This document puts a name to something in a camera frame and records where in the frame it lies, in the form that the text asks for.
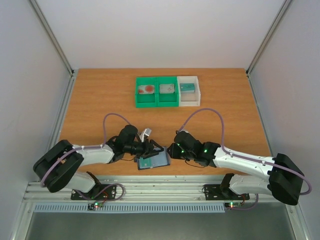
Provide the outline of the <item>blue leather card holder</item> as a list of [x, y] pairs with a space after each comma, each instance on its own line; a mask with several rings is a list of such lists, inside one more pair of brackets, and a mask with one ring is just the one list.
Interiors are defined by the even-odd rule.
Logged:
[[[152, 169], [169, 166], [171, 164], [171, 158], [167, 153], [167, 147], [164, 146], [163, 148], [164, 148], [164, 151], [160, 152], [158, 155], [150, 157], [152, 159], [152, 163], [153, 163]], [[137, 164], [137, 169], [144, 170], [144, 169], [139, 169], [139, 159], [140, 158], [134, 159], [134, 162]]]

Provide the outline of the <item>teal VIP card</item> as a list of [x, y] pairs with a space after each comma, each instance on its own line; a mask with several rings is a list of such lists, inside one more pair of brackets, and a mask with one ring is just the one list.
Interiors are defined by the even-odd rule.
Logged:
[[194, 83], [180, 83], [179, 87], [182, 94], [194, 93], [196, 91]]
[[153, 162], [151, 158], [140, 158], [138, 160], [138, 168], [140, 170], [151, 169], [153, 168]]

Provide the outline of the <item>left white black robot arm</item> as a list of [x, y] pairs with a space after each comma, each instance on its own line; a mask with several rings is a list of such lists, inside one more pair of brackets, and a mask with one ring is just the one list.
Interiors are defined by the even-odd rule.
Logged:
[[115, 163], [125, 154], [136, 159], [149, 159], [164, 152], [162, 146], [148, 139], [149, 133], [147, 128], [139, 135], [138, 129], [128, 124], [118, 135], [100, 145], [80, 146], [61, 140], [33, 165], [33, 171], [42, 186], [51, 193], [68, 188], [86, 200], [95, 200], [105, 189], [92, 173], [79, 172], [78, 169], [93, 164]]

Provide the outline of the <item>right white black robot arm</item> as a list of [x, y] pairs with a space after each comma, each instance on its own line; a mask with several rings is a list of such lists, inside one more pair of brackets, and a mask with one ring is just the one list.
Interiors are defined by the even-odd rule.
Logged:
[[173, 159], [193, 160], [202, 167], [245, 173], [245, 176], [229, 173], [223, 178], [220, 191], [225, 198], [236, 194], [263, 194], [286, 205], [298, 204], [304, 174], [285, 154], [279, 153], [276, 157], [246, 154], [219, 143], [201, 143], [185, 131], [177, 133], [167, 152]]

